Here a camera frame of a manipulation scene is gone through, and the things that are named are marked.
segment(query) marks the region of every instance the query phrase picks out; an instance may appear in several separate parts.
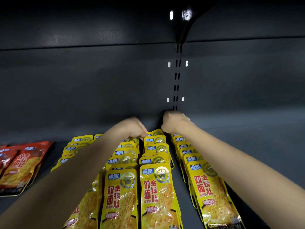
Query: person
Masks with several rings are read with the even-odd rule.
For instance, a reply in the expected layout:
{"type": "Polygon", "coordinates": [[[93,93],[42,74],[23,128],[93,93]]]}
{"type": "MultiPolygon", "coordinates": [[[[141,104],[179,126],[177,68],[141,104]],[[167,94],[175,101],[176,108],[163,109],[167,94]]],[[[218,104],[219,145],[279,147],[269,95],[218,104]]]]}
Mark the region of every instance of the person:
{"type": "MultiPolygon", "coordinates": [[[[165,112],[161,128],[185,137],[270,228],[305,228],[305,190],[300,186],[178,111],[165,112]]],[[[143,139],[146,132],[135,117],[116,124],[16,200],[0,216],[0,228],[62,228],[120,142],[143,139]]]]}

